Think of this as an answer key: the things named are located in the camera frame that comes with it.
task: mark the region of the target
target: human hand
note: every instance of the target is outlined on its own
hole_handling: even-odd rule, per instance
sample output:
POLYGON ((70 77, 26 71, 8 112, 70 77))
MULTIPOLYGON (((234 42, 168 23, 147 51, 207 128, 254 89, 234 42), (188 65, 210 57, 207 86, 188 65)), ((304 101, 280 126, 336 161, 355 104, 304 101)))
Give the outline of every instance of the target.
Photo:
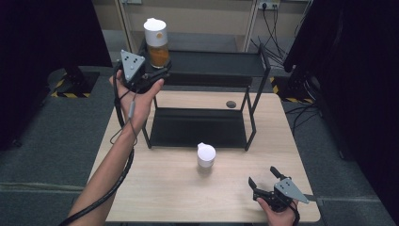
MULTIPOLYGON (((267 216, 269 226, 292 226, 295 220, 295 213, 291 208, 287 208, 283 212, 274 212, 269 204, 262 198, 256 199, 259 205, 262 207, 267 216)), ((298 204, 297 200, 293 200, 291 206, 296 209, 298 204)))
MULTIPOLYGON (((113 76, 109 78, 109 82, 111 83, 112 86, 114 85, 113 76)), ((126 121, 128 119, 129 109, 132 101, 135 100, 136 102, 132 124, 133 127, 135 128, 136 133, 138 133, 141 130, 144 121, 148 118, 150 114, 152 99, 155 97, 155 95, 161 90, 161 88, 164 85, 164 79, 160 79, 157 82, 155 82, 152 85, 152 88, 143 94, 135 94, 131 91, 128 91, 128 89, 125 86, 123 86, 123 84, 121 83, 121 70, 118 70, 117 72, 116 82, 117 82, 119 97, 124 95, 120 100, 120 105, 122 108, 124 119, 126 121)))

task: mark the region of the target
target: forearm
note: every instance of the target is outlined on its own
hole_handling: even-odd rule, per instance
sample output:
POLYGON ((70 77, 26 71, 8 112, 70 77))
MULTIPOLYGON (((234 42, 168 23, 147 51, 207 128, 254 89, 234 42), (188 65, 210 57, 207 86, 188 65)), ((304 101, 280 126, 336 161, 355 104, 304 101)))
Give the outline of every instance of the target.
MULTIPOLYGON (((135 140, 136 138, 132 126, 128 123, 104 158, 103 162, 88 181, 82 194, 72 207, 69 216, 99 200, 118 181, 129 154, 133 149, 135 140)), ((103 225, 109 210, 111 209, 114 198, 115 194, 83 218, 76 220, 72 225, 103 225)))

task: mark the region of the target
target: wall socket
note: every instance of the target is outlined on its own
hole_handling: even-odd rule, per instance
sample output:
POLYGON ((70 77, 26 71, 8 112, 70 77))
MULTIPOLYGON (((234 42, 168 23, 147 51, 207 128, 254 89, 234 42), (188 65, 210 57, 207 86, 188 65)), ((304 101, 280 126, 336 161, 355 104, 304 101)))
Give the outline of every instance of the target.
POLYGON ((259 9, 263 10, 263 3, 266 3, 266 10, 279 9, 279 0, 261 0, 259 1, 259 9))

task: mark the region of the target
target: black rack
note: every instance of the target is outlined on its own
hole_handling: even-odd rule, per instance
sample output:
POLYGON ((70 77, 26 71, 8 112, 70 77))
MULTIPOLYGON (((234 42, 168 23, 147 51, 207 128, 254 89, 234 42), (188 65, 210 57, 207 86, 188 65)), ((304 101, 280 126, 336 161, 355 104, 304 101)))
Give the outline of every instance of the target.
MULTIPOLYGON (((144 50, 141 55, 149 58, 145 45, 141 50, 144 50)), ((155 98, 151 136, 143 126, 148 147, 197 147, 204 142, 216 148, 244 148, 247 151, 256 134, 253 115, 271 69, 264 47, 261 45, 257 53, 169 50, 169 55, 172 67, 165 85, 243 88, 244 100, 239 110, 193 109, 160 107, 155 98), (262 80, 252 103, 249 88, 254 77, 262 80), (243 117, 246 103, 252 129, 248 139, 243 117)), ((146 60, 146 71, 152 73, 153 70, 146 60)))

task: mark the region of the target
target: black metal frame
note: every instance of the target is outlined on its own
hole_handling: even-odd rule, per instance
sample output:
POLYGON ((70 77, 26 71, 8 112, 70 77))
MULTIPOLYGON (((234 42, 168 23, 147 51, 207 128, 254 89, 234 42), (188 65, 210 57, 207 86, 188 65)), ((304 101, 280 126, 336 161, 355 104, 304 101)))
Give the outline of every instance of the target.
MULTIPOLYGON (((156 98, 154 98, 155 114, 151 137, 147 133, 146 124, 143 126, 143 135, 148 147, 195 147, 200 142, 207 142, 216 148, 244 148, 247 151, 256 134, 255 109, 271 70, 264 47, 261 45, 258 53, 169 52, 172 69, 169 71, 170 78, 166 81, 166 85, 245 88, 246 91, 239 110, 160 107, 156 98), (211 67, 206 72, 189 72, 190 68, 185 68, 182 62, 179 62, 181 65, 175 63, 179 59, 179 54, 184 55, 184 59, 181 58, 183 60, 190 60, 190 57, 215 57, 215 60, 219 62, 212 61, 213 64, 221 63, 224 65, 216 65, 214 71, 212 71, 213 68, 211 67), (247 64, 253 65, 244 70, 242 67, 245 68, 248 65, 234 64, 234 62, 230 62, 227 65, 226 63, 229 63, 228 60, 232 58, 236 58, 237 61, 246 59, 248 61, 247 64), (252 85, 253 77, 261 77, 262 81, 252 104, 249 96, 249 88, 252 85), (247 104, 252 129, 248 139, 243 117, 245 104, 247 104), (210 131, 209 129, 207 130, 207 126, 214 129, 217 127, 217 129, 216 131, 212 129, 210 131), (191 128, 191 135, 187 134, 188 127, 191 128), (195 137, 202 137, 202 139, 195 141, 193 140, 195 137)), ((146 51, 142 51, 141 53, 146 56, 146 51)), ((150 71, 153 70, 151 66, 147 66, 146 68, 150 71)))

